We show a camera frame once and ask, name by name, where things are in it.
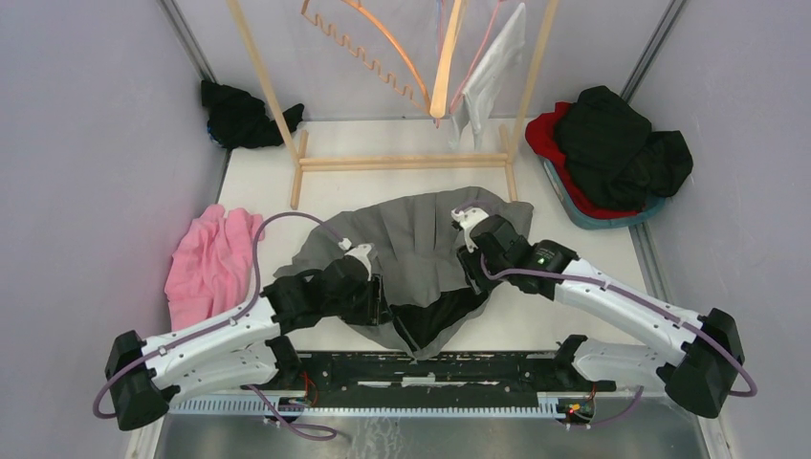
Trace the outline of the grey garment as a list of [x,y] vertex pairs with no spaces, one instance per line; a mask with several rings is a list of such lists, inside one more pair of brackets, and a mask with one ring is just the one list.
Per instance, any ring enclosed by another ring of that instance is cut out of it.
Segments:
[[457,258],[466,244],[452,226],[451,213],[464,204],[504,217],[522,235],[530,232],[531,204],[505,202],[482,187],[406,196],[330,218],[325,228],[310,232],[291,263],[274,276],[323,269],[339,257],[332,230],[353,242],[373,244],[378,252],[373,272],[382,278],[394,318],[354,329],[388,349],[416,360],[430,359],[467,320],[479,317],[490,299],[470,286]]

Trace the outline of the white skirt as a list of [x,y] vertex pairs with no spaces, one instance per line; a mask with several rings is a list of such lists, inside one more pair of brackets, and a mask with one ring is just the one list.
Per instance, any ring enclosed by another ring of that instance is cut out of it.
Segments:
[[526,43],[526,6],[519,3],[503,27],[493,26],[490,41],[462,91],[462,99],[449,114],[449,147],[457,148],[465,128],[469,127],[476,150],[481,148],[484,123],[489,119],[495,100],[507,74],[520,63]]

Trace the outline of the pink wire hanger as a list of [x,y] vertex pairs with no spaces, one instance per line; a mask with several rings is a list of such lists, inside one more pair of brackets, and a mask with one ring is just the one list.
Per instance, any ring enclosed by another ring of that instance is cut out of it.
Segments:
[[468,71],[466,72],[464,78],[462,79],[459,86],[457,87],[457,89],[456,89],[456,91],[455,91],[455,93],[453,95],[453,98],[451,99],[451,102],[450,102],[450,105],[449,105],[449,113],[450,114],[453,114],[455,112],[455,110],[457,109],[457,107],[458,107],[458,105],[459,105],[459,103],[460,103],[460,101],[462,99],[462,91],[465,88],[466,84],[468,83],[469,79],[471,78],[471,75],[472,75],[476,65],[480,61],[481,56],[484,53],[485,46],[490,41],[490,37],[491,37],[491,34],[492,34],[492,30],[493,30],[495,20],[496,20],[498,14],[499,14],[499,10],[500,10],[500,8],[501,8],[501,6],[502,6],[502,4],[504,2],[505,2],[505,0],[498,0],[495,3],[495,6],[494,6],[493,11],[492,11],[491,16],[490,16],[490,20],[488,22],[487,29],[484,31],[484,34],[483,34],[482,39],[481,39],[481,41],[479,43],[479,47],[478,47],[478,49],[476,51],[476,54],[472,58],[470,66],[468,68]]

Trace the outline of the orange plastic hanger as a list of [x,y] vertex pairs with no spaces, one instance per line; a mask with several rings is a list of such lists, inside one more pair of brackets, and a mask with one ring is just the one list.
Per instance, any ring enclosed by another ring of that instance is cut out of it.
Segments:
[[310,8],[310,1],[303,1],[299,10],[300,15],[324,36],[331,39],[338,47],[344,49],[358,60],[363,67],[376,76],[376,78],[401,98],[408,100],[421,113],[427,115],[431,105],[431,95],[409,53],[402,43],[394,36],[383,22],[365,7],[363,1],[340,1],[351,10],[359,14],[384,39],[385,46],[390,49],[407,69],[411,80],[402,80],[395,72],[383,65],[374,55],[369,53],[370,48],[363,46],[349,33],[343,33],[334,23],[328,21],[323,14]]

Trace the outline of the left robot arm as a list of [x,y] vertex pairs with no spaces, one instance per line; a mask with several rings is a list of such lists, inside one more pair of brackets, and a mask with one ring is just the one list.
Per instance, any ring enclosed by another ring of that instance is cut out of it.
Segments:
[[183,330],[149,338],[130,330],[118,335],[104,368],[102,394],[113,410],[100,419],[122,431],[161,419],[189,399],[238,386],[273,383],[286,389],[301,374],[288,334],[315,327],[325,317],[352,325],[376,325],[390,317],[383,280],[346,255],[324,269],[285,275],[256,300]]

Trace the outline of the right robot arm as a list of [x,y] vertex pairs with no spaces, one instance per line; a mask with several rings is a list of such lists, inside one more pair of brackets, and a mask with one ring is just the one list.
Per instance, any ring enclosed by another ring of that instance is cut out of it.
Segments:
[[490,292],[509,284],[577,308],[634,337],[635,345],[572,336],[552,365],[555,383],[576,390],[613,382],[664,391],[688,412],[719,416],[729,397],[753,398],[735,319],[713,308],[702,315],[611,277],[552,240],[530,244],[505,217],[477,207],[455,209],[464,245],[458,257],[471,286]]

